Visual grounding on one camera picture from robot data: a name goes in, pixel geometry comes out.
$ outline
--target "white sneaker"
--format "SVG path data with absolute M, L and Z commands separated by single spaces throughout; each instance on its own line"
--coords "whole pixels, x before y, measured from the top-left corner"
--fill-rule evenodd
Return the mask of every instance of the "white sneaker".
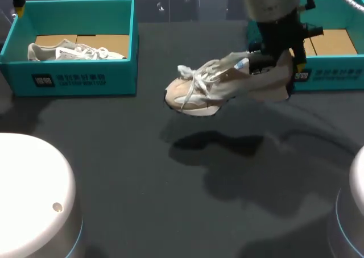
M 50 60 L 112 60 L 126 59 L 116 52 L 106 48 L 95 49 L 85 44 L 76 44 L 67 39 L 53 47 L 43 47 L 35 43 L 28 46 L 29 61 Z
M 257 101 L 283 101 L 293 75 L 292 56 L 285 51 L 275 66 L 259 66 L 260 53 L 231 53 L 197 70 L 178 66 L 180 77 L 170 83 L 164 99 L 170 108 L 193 116 L 214 115 L 229 99 L 245 94 Z

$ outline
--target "shoelace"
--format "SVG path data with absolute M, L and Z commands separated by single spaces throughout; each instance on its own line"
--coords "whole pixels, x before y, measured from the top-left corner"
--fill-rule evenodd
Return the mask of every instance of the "shoelace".
M 98 60 L 98 59 L 105 59 L 109 55 L 109 51 L 101 47 L 99 49 L 92 48 L 85 44 L 79 44 L 75 50 L 77 52 L 81 52 L 80 56 L 77 56 L 76 59 L 91 59 L 91 60 Z
M 216 83 L 220 80 L 221 71 L 217 70 L 220 66 L 219 60 L 211 60 L 197 70 L 193 70 L 188 66 L 179 65 L 178 71 L 184 80 L 192 80 L 181 109 L 189 101 L 195 89 L 201 89 L 207 99 L 210 99 L 208 85 Z

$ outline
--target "shoe box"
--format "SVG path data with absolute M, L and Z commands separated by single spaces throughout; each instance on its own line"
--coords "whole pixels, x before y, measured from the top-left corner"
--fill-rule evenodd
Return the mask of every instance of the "shoe box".
M 364 5 L 364 0 L 355 1 Z M 364 89 L 364 15 L 344 0 L 315 3 L 315 9 L 301 14 L 301 21 L 322 26 L 324 35 L 305 39 L 307 64 L 295 76 L 295 90 Z M 248 24 L 247 39 L 261 39 L 254 22 Z
M 27 60 L 29 44 L 63 39 L 126 59 Z M 138 47 L 134 0 L 28 1 L 0 53 L 0 70 L 17 96 L 135 95 Z

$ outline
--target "teal box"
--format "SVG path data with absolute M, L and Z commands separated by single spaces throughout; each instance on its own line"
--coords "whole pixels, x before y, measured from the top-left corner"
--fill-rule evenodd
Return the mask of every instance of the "teal box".
M 355 0 L 363 5 L 364 0 Z M 296 91 L 364 89 L 364 14 L 344 0 L 315 0 L 316 8 L 301 14 L 301 21 L 324 29 L 346 29 L 357 55 L 308 56 L 301 74 L 296 75 Z M 248 42 L 260 41 L 255 22 L 247 29 Z
M 0 70 L 17 96 L 134 95 L 138 24 L 134 0 L 28 1 L 0 53 Z M 27 61 L 39 35 L 129 35 L 124 60 Z

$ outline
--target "white rounded cover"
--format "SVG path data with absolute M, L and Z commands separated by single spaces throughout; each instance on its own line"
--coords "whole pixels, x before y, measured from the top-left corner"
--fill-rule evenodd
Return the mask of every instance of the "white rounded cover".
M 55 147 L 0 134 L 0 257 L 26 257 L 52 239 L 71 212 L 75 191 L 72 170 Z
M 364 215 L 364 147 L 356 155 L 350 168 L 351 194 Z

